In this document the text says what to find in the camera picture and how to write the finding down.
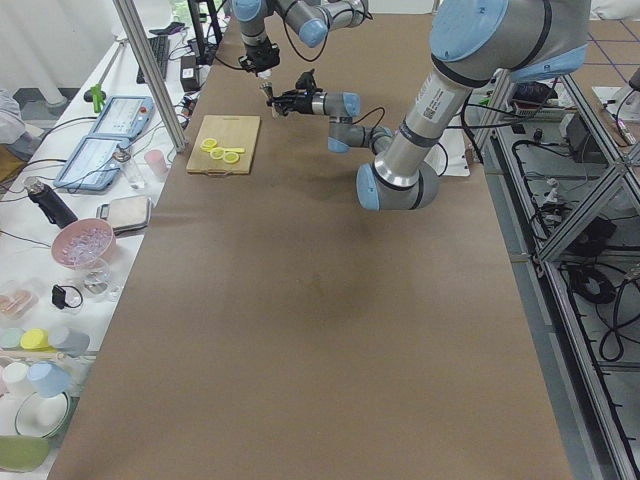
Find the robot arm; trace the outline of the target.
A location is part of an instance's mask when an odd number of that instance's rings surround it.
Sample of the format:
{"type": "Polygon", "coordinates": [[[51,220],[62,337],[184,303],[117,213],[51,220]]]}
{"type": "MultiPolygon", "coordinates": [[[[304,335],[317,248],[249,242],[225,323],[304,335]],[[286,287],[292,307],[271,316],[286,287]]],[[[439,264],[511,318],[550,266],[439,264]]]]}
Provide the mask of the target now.
{"type": "Polygon", "coordinates": [[[295,89],[261,88],[277,116],[294,111],[330,119],[328,146],[346,152],[357,142],[375,155],[356,175],[360,205],[372,211],[415,210],[433,201],[439,175],[426,158],[453,118],[463,118],[475,91],[502,70],[515,84],[556,79],[585,61],[588,1],[446,1],[429,35],[432,71],[395,131],[357,126],[360,100],[323,92],[303,73],[295,89]]]}
{"type": "Polygon", "coordinates": [[[240,25],[245,54],[240,68],[259,76],[280,63],[280,50],[268,37],[265,19],[277,14],[307,47],[321,45],[329,32],[355,28],[371,18],[367,1],[232,1],[232,12],[240,25]]]}

